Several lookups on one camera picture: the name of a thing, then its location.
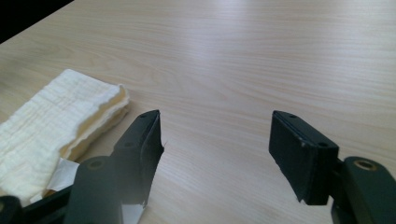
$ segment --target light wood grain surface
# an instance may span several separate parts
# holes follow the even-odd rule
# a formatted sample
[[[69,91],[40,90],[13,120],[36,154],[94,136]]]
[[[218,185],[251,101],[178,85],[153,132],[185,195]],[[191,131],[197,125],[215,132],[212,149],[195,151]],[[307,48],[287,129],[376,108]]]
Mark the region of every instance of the light wood grain surface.
[[[332,223],[268,153],[271,115],[305,119],[396,176],[396,2],[76,0],[0,45],[0,121],[71,68],[162,112],[165,152],[141,223]]]

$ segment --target table surface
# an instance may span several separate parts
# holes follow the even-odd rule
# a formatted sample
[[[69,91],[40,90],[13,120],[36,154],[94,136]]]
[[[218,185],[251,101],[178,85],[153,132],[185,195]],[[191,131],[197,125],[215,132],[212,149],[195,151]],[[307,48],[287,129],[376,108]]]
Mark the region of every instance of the table surface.
[[[141,223],[331,223],[268,152],[274,110],[396,176],[396,2],[76,0],[0,45],[0,122],[71,68],[162,112],[165,152]]]

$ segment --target dark background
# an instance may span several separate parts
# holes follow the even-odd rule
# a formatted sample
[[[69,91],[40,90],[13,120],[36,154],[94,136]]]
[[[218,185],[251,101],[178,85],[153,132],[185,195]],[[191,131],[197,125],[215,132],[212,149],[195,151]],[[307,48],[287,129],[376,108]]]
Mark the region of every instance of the dark background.
[[[0,0],[0,43],[73,0]]]

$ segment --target white cloth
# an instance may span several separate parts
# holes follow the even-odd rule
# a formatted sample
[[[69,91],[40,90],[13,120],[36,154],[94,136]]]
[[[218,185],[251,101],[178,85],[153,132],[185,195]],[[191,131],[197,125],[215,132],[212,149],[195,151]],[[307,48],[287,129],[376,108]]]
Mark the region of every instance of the white cloth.
[[[61,157],[73,161],[128,111],[129,95],[65,70],[0,124],[0,190],[26,205],[45,190]]]

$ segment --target folded towel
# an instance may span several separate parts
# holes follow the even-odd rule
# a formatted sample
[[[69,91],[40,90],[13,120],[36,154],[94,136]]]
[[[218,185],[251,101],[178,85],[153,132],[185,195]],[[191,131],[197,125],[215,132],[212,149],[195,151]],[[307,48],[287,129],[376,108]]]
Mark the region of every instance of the folded towel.
[[[46,189],[61,157],[81,156],[128,105],[122,85],[63,71],[0,125],[0,191],[28,204]]]

